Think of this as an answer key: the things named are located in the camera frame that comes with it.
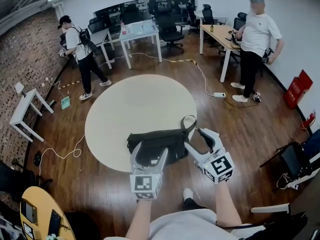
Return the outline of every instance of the round white table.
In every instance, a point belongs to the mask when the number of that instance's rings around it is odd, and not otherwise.
[[[109,87],[93,103],[85,120],[86,143],[105,166],[131,172],[129,134],[180,129],[187,115],[197,118],[196,104],[179,82],[156,74],[129,77]],[[194,118],[189,116],[184,122],[189,127]]]

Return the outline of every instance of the person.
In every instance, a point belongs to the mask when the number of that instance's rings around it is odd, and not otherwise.
[[[67,51],[61,56],[64,58],[67,55],[76,54],[84,88],[84,94],[82,94],[79,99],[84,101],[92,97],[91,71],[100,78],[101,83],[99,85],[101,87],[110,86],[112,82],[98,67],[92,50],[88,46],[80,44],[79,32],[73,25],[70,17],[68,15],[62,16],[59,23],[58,29],[62,27],[66,30],[65,40]]]
[[[268,65],[271,65],[284,46],[284,40],[275,21],[265,13],[264,0],[250,0],[251,11],[246,16],[246,22],[243,27],[236,33],[240,39],[240,82],[232,82],[231,86],[240,88],[243,95],[233,95],[236,102],[247,102],[251,93],[254,91],[256,73],[262,63],[262,57],[270,43],[270,37],[277,40],[274,54],[268,58]]]
[[[151,200],[139,200],[125,238],[130,240],[237,240],[221,227],[240,226],[242,221],[225,181],[215,185],[216,214],[193,200],[193,191],[183,191],[183,211],[167,214],[152,223]],[[123,239],[107,237],[105,240]]]

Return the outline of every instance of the fire extinguisher box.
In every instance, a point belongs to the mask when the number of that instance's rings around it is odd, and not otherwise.
[[[290,109],[295,109],[303,97],[303,95],[310,89],[314,82],[310,79],[307,73],[302,70],[299,77],[295,76],[288,90],[283,95],[285,102]]]

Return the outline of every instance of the hand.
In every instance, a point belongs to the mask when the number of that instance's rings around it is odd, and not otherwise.
[[[272,63],[274,63],[275,59],[276,59],[276,58],[275,58],[274,56],[269,56],[269,57],[268,57],[268,62],[267,62],[267,64],[268,64],[268,65],[271,65]]]

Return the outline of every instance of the black shoulder bag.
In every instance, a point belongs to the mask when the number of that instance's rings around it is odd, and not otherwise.
[[[194,118],[193,124],[188,128],[185,126],[186,117]],[[186,115],[181,120],[181,129],[157,130],[139,134],[131,133],[127,139],[127,147],[132,154],[135,147],[140,142],[143,142],[136,157],[136,161],[144,167],[151,166],[151,161],[158,160],[163,150],[168,148],[166,165],[170,165],[188,155],[188,151],[185,148],[185,142],[189,141],[189,133],[196,127],[196,125],[197,119],[193,115]]]

